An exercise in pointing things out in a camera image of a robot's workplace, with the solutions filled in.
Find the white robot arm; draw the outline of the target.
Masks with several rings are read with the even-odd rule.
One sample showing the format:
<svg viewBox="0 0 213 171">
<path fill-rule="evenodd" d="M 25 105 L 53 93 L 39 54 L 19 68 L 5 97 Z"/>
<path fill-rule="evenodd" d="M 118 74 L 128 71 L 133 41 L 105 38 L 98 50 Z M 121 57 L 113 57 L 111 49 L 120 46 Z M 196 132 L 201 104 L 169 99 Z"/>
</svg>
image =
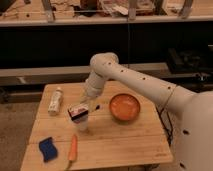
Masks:
<svg viewBox="0 0 213 171">
<path fill-rule="evenodd" d="M 143 95 L 181 119 L 178 171 L 213 171 L 213 91 L 196 93 L 180 85 L 137 72 L 119 64 L 115 53 L 98 53 L 90 59 L 83 100 L 99 97 L 108 79 Z"/>
</svg>

